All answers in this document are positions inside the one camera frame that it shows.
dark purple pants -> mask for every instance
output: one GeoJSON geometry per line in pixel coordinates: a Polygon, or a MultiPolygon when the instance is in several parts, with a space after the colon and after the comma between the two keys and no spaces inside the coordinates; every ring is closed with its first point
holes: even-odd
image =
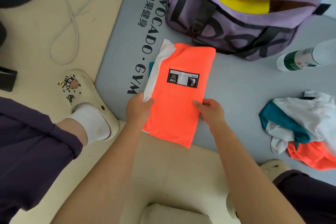
{"type": "MultiPolygon", "coordinates": [[[[32,209],[82,151],[48,116],[0,97],[0,224],[32,209]]],[[[336,187],[291,170],[274,184],[307,224],[336,223],[336,187]]]]}
{"type": "Polygon", "coordinates": [[[82,147],[47,115],[0,97],[0,224],[35,207],[82,147]]]}

hand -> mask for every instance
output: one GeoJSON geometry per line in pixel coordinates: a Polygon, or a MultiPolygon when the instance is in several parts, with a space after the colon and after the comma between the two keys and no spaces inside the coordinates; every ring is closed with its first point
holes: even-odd
{"type": "Polygon", "coordinates": [[[202,114],[203,117],[201,117],[201,120],[204,120],[209,125],[210,131],[226,124],[223,107],[217,101],[204,99],[203,103],[197,100],[194,100],[192,103],[202,114]]]}
{"type": "Polygon", "coordinates": [[[141,126],[145,125],[146,121],[151,115],[152,106],[155,103],[155,99],[151,98],[147,103],[142,100],[144,98],[144,93],[141,92],[127,103],[126,107],[126,117],[128,123],[133,123],[141,126]]]}

yellow item inside bag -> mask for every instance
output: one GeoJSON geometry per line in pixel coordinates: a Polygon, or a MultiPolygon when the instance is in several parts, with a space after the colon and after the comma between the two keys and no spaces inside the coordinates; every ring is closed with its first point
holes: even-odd
{"type": "Polygon", "coordinates": [[[268,14],[270,0],[219,0],[231,9],[245,14],[268,14]]]}

beige floor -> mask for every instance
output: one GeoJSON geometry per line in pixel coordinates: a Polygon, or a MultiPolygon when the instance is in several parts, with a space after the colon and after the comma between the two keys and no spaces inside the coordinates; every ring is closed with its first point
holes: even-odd
{"type": "MultiPolygon", "coordinates": [[[[86,0],[70,0],[76,12],[86,0]]],[[[48,56],[49,46],[69,22],[64,0],[33,0],[18,8],[0,10],[8,38],[0,49],[0,66],[17,70],[14,99],[50,115],[57,122],[69,115],[64,96],[57,88],[59,75],[67,69],[85,70],[96,77],[107,41],[122,0],[93,0],[77,17],[80,32],[78,57],[67,66],[58,66],[48,56]]],[[[73,27],[53,46],[59,61],[71,55],[75,45],[73,27]]],[[[66,197],[84,178],[111,142],[86,147],[79,158],[64,169],[41,203],[31,211],[20,211],[12,224],[46,224],[66,197]]],[[[228,188],[218,154],[198,146],[182,146],[143,134],[133,172],[133,189],[121,223],[138,223],[150,202],[190,209],[210,216],[214,224],[234,223],[225,199],[228,188]]]]}

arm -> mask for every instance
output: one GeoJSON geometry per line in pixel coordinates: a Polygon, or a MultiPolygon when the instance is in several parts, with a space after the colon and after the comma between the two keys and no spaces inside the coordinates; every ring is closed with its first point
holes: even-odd
{"type": "Polygon", "coordinates": [[[119,136],[71,193],[51,224],[117,224],[131,181],[141,129],[155,99],[142,102],[143,93],[127,104],[128,122],[119,136]]]}
{"type": "Polygon", "coordinates": [[[226,124],[221,105],[213,99],[194,101],[215,138],[241,223],[304,224],[300,215],[251,158],[226,124]]]}

